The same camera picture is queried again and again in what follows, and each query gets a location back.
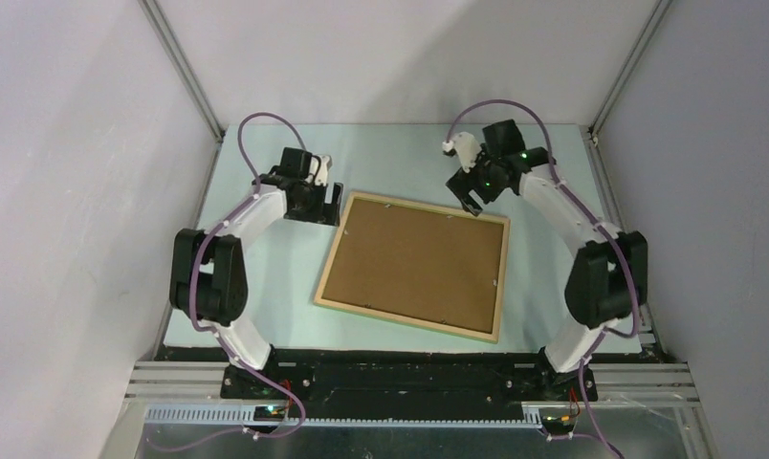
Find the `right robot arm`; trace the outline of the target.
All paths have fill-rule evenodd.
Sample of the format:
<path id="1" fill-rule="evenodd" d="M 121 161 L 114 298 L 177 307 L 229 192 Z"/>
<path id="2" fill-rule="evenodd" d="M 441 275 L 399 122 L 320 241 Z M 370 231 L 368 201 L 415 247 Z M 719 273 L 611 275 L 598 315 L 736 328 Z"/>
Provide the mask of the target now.
<path id="1" fill-rule="evenodd" d="M 572 372 L 589 361 L 600 338 L 638 334 L 648 299 L 648 241 L 596 215 L 560 175 L 548 145 L 526 145 L 514 120 L 490 124 L 478 140 L 448 134 L 442 144 L 460 166 L 446 186 L 468 213 L 511 190 L 552 226 L 573 257 L 564 288 L 568 317 L 542 353 L 548 365 L 535 375 L 538 393 L 558 400 L 573 385 Z"/>

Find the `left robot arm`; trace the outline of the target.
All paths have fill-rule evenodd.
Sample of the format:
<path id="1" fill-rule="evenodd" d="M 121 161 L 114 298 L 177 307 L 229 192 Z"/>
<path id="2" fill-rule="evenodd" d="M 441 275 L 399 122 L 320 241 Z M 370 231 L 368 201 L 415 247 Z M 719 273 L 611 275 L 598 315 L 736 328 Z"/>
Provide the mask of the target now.
<path id="1" fill-rule="evenodd" d="M 249 367 L 245 386 L 270 398 L 280 371 L 267 363 L 272 345 L 244 311 L 250 299 L 245 251 L 273 223 L 299 221 L 335 227 L 343 185 L 330 183 L 333 161 L 286 147 L 279 164 L 254 178 L 249 194 L 211 231 L 181 229 L 174 238 L 169 302 L 199 332 L 211 334 L 236 366 Z"/>

